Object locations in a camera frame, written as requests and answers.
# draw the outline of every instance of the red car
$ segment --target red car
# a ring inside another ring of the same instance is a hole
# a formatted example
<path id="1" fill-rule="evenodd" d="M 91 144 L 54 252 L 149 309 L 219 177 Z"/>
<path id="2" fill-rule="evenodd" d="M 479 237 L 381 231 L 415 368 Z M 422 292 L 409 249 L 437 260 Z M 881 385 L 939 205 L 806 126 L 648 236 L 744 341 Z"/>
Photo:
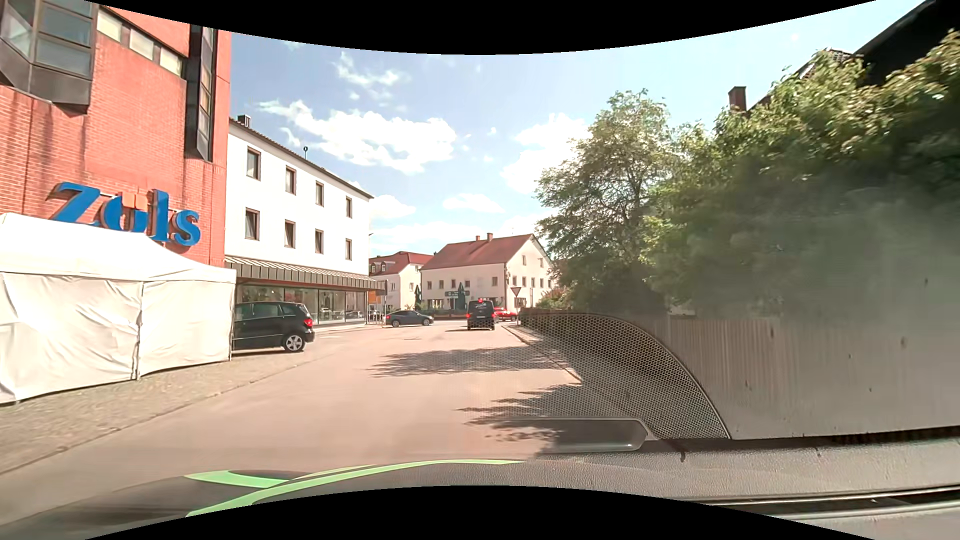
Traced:
<path id="1" fill-rule="evenodd" d="M 498 319 L 510 319 L 511 321 L 516 320 L 516 312 L 510 311 L 505 307 L 495 307 L 493 309 L 493 316 Z"/>

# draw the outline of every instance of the storefront awning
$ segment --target storefront awning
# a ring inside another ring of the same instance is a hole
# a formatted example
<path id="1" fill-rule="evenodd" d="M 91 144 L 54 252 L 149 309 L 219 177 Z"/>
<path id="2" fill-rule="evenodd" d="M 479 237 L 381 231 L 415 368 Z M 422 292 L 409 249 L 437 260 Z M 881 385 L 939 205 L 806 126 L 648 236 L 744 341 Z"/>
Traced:
<path id="1" fill-rule="evenodd" d="M 249 280 L 269 280 L 272 282 L 334 285 L 363 290 L 386 288 L 382 284 L 378 284 L 376 280 L 363 274 L 271 262 L 255 258 L 226 256 L 224 257 L 224 266 L 236 270 L 238 279 L 246 278 Z"/>

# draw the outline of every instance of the black van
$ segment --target black van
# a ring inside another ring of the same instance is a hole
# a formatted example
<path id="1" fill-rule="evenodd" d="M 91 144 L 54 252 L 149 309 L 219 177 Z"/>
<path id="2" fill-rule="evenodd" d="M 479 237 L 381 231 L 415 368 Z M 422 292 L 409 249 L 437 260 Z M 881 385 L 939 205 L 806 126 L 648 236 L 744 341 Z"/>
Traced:
<path id="1" fill-rule="evenodd" d="M 467 304 L 467 330 L 475 328 L 496 328 L 496 316 L 493 314 L 492 300 L 471 300 Z"/>
<path id="2" fill-rule="evenodd" d="M 313 337 L 313 317 L 303 304 L 245 302 L 233 309 L 234 350 L 282 347 L 298 353 Z"/>

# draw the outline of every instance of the green umbrella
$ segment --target green umbrella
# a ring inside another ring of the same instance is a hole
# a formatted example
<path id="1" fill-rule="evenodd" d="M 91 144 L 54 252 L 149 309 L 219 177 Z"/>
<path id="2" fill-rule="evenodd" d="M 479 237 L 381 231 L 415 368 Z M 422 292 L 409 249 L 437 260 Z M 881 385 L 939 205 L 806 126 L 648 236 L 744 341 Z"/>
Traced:
<path id="1" fill-rule="evenodd" d="M 460 283 L 460 288 L 457 289 L 457 309 L 467 309 L 467 292 L 464 291 L 464 284 L 462 282 Z"/>

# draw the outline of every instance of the blue sign lettering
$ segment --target blue sign lettering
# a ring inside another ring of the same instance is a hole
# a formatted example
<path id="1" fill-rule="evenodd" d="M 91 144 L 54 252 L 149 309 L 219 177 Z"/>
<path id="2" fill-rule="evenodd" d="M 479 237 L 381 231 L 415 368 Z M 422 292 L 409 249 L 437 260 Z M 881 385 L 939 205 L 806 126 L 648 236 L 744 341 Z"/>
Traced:
<path id="1" fill-rule="evenodd" d="M 50 219 L 66 223 L 79 223 L 86 211 L 90 209 L 104 194 L 96 187 L 89 185 L 63 182 L 54 188 L 55 193 L 70 193 L 73 195 L 58 209 Z M 113 231 L 129 231 L 131 233 L 147 233 L 156 242 L 175 242 L 184 247 L 197 245 L 200 242 L 200 227 L 197 222 L 200 215 L 193 210 L 170 210 L 170 195 L 165 191 L 154 189 L 148 208 L 135 208 L 124 205 L 124 196 L 113 195 L 100 205 L 97 217 L 86 225 L 103 227 Z"/>

